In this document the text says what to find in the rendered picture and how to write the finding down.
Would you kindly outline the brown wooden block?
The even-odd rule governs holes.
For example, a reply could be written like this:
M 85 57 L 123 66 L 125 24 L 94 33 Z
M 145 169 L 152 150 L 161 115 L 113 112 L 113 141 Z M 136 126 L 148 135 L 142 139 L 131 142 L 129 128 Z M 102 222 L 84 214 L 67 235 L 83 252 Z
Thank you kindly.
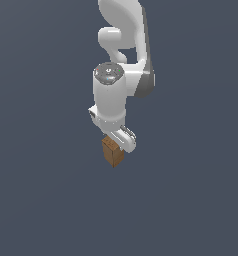
M 116 167 L 124 159 L 124 151 L 121 150 L 119 145 L 109 136 L 102 139 L 102 147 L 104 158 L 112 167 Z

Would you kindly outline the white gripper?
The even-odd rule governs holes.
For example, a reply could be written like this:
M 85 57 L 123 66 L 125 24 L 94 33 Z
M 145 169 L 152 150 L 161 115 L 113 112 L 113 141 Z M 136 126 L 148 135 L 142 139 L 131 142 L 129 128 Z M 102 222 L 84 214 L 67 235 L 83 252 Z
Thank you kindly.
M 119 145 L 120 150 L 131 153 L 136 148 L 136 135 L 124 125 L 117 131 L 107 132 L 107 135 Z

